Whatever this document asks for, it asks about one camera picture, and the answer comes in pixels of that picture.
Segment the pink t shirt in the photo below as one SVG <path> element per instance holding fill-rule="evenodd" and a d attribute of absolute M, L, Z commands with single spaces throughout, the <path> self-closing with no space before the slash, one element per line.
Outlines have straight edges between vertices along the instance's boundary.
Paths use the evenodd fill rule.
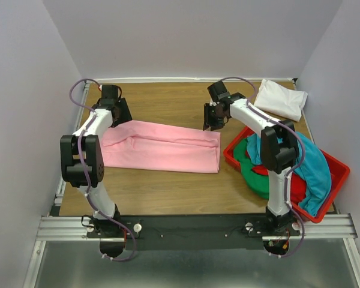
<path fill-rule="evenodd" d="M 101 152 L 106 167 L 218 173 L 220 133 L 130 121 L 107 129 Z"/>

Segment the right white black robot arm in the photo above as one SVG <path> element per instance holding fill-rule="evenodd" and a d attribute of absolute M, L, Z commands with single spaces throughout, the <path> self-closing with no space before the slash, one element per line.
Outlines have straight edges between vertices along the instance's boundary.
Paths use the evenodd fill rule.
<path fill-rule="evenodd" d="M 221 129 L 226 120 L 234 118 L 260 138 L 260 159 L 269 179 L 264 228 L 271 235 L 279 234 L 293 220 L 290 189 L 299 157 L 299 137 L 292 122 L 269 116 L 240 94 L 204 104 L 203 116 L 204 130 Z"/>

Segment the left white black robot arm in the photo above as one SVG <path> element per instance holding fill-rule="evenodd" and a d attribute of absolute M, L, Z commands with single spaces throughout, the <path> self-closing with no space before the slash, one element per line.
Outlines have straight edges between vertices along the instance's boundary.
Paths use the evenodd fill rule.
<path fill-rule="evenodd" d="M 73 91 L 82 82 L 93 82 L 101 97 L 93 106 L 73 99 Z M 93 79 L 77 81 L 69 90 L 69 99 L 75 105 L 89 111 L 84 124 L 71 135 L 60 139 L 61 175 L 65 182 L 78 189 L 92 208 L 92 219 L 100 220 L 100 229 L 108 237 L 120 231 L 124 236 L 132 232 L 121 223 L 117 205 L 110 199 L 103 183 L 105 164 L 101 152 L 101 139 L 108 128 L 132 120 L 122 88 L 100 84 Z"/>

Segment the folded white t shirt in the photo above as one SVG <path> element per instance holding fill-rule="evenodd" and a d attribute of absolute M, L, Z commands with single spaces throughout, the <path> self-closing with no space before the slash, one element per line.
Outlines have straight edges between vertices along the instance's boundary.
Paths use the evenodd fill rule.
<path fill-rule="evenodd" d="M 254 101 L 260 110 L 299 122 L 308 93 L 287 89 L 276 82 L 263 79 Z"/>

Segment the green t shirt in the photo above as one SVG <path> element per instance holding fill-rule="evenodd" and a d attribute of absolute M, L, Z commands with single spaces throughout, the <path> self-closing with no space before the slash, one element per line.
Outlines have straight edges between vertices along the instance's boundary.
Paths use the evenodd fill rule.
<path fill-rule="evenodd" d="M 233 158 L 240 164 L 240 171 L 249 188 L 259 197 L 269 199 L 269 177 L 260 164 L 251 162 L 247 152 L 248 139 L 242 139 L 233 150 Z"/>

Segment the red t shirt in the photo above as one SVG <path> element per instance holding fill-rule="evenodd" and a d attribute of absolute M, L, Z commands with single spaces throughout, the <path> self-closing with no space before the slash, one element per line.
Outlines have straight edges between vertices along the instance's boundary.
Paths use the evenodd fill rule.
<path fill-rule="evenodd" d="M 263 165 L 256 165 L 250 169 L 253 174 L 253 190 L 262 198 L 269 199 L 269 177 L 267 169 Z M 298 204 L 305 198 L 307 184 L 295 172 L 292 173 L 290 199 Z"/>

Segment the blue t shirt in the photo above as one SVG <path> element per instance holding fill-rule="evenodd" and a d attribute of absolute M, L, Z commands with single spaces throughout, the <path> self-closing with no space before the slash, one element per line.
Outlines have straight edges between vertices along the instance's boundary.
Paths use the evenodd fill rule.
<path fill-rule="evenodd" d="M 315 217 L 331 191 L 331 173 L 321 150 L 303 134 L 297 133 L 297 135 L 304 144 L 305 158 L 293 172 L 307 184 L 305 198 L 298 205 Z M 260 159 L 260 138 L 256 134 L 246 138 L 248 139 L 247 152 L 251 162 L 255 165 L 263 165 Z"/>

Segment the red plastic bin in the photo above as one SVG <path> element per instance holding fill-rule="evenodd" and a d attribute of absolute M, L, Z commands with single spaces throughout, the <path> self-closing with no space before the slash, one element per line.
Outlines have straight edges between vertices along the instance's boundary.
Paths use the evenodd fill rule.
<path fill-rule="evenodd" d="M 244 138 L 255 134 L 251 129 L 244 128 L 235 138 L 234 140 L 227 146 L 224 150 L 223 155 L 225 157 L 225 161 L 227 164 L 231 165 L 237 171 L 240 171 L 240 164 L 233 158 L 233 150 L 237 146 L 237 144 Z M 322 221 L 327 212 L 330 211 L 332 207 L 332 203 L 337 196 L 338 192 L 341 190 L 343 184 L 345 183 L 350 169 L 344 163 L 338 161 L 334 157 L 327 154 L 325 151 L 321 150 L 324 157 L 326 158 L 327 164 L 329 166 L 329 170 L 331 173 L 332 186 L 331 191 L 329 192 L 328 197 L 320 207 L 317 215 L 315 217 L 309 215 L 305 210 L 299 207 L 298 204 L 292 202 L 293 210 L 298 212 L 300 216 L 305 221 L 311 221 L 313 223 L 319 223 Z"/>

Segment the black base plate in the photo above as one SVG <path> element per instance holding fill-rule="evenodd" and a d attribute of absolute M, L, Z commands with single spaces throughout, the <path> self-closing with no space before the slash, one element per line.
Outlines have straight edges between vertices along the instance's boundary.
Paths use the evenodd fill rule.
<path fill-rule="evenodd" d="M 262 213 L 200 215 L 123 215 L 120 225 L 84 215 L 81 224 L 87 238 L 100 242 L 100 251 L 110 257 L 129 252 L 160 250 L 262 250 L 281 252 L 293 236 L 299 236 L 291 218 L 275 227 Z"/>

